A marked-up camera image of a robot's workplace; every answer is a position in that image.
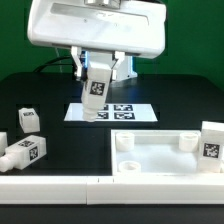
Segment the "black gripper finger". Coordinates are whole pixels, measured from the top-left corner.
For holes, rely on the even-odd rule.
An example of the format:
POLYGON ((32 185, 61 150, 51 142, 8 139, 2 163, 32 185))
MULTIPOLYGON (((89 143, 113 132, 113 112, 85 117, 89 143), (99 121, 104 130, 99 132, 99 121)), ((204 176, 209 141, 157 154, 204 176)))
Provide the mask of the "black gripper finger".
POLYGON ((78 81, 85 80, 87 74, 87 54, 81 47, 72 46, 71 56, 76 65, 75 77, 78 81))
POLYGON ((112 54, 112 61, 114 62, 111 70, 112 70, 112 75, 111 75, 111 79, 113 81, 115 81, 117 79, 117 70, 120 67, 120 65, 122 64, 122 62, 125 59, 125 53, 124 52, 120 52, 120 51, 115 51, 112 54))

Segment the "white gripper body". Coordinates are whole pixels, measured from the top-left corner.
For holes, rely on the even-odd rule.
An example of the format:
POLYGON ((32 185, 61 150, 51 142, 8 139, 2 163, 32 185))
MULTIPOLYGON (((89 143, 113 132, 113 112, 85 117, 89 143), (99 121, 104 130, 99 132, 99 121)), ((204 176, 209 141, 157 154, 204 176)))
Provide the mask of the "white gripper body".
POLYGON ((165 19, 166 6, 158 3, 123 0, 114 9, 85 0, 33 0, 27 35, 40 46, 153 59, 165 49, 165 19))

